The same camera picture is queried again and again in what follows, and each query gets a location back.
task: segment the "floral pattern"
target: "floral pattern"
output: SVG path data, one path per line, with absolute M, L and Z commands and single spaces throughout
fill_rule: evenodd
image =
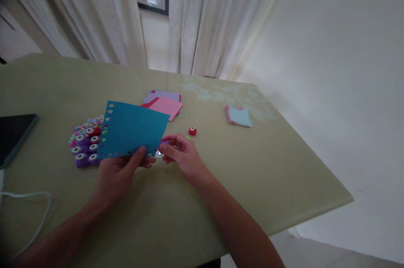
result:
M 224 105 L 239 106 L 261 121 L 275 119 L 268 100 L 256 86 L 237 82 L 219 86 L 220 83 L 203 77 L 186 76 L 181 86 L 186 91 L 197 93 L 200 101 L 221 101 Z

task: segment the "hand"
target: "hand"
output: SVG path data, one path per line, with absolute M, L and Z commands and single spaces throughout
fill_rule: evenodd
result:
M 159 146 L 159 151 L 164 153 L 163 161 L 166 164 L 175 161 L 192 186 L 196 186 L 203 177 L 210 174 L 193 141 L 179 133 L 165 136 L 162 141 L 169 143 L 169 145 L 162 143 Z
M 138 166 L 150 168 L 155 158 L 145 157 L 146 147 L 139 147 L 132 156 L 103 159 L 96 188 L 90 203 L 105 209 L 114 207 L 128 191 Z

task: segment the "floor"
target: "floor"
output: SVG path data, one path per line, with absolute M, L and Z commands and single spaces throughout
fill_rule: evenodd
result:
M 397 264 L 354 251 L 291 237 L 283 231 L 271 237 L 286 268 L 404 268 Z M 222 268 L 236 268 L 230 255 L 221 258 Z

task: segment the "table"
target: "table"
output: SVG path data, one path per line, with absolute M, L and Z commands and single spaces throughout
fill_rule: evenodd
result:
M 166 133 L 193 138 L 208 169 L 268 235 L 353 201 L 350 193 L 251 84 L 30 54 L 0 67 L 1 115 L 39 120 L 5 170 L 5 191 L 49 191 L 40 235 L 90 198 L 97 168 L 79 170 L 67 143 L 72 126 L 105 111 L 107 100 L 136 105 L 152 89 L 179 92 L 180 117 Z M 252 127 L 227 122 L 225 105 L 248 109 Z M 0 223 L 11 252 L 32 238 L 45 197 L 3 198 Z M 197 191 L 161 159 L 139 168 L 126 198 L 97 229 L 73 266 L 195 267 L 227 253 Z

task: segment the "purple paper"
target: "purple paper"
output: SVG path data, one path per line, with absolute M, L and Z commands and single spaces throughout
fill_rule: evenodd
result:
M 145 98 L 143 98 L 144 103 L 150 103 L 154 98 L 156 97 L 162 97 L 165 96 L 166 98 L 170 98 L 171 100 L 180 101 L 180 94 L 179 93 L 173 93 L 169 91 L 160 91 L 156 90 L 154 93 L 149 93 Z

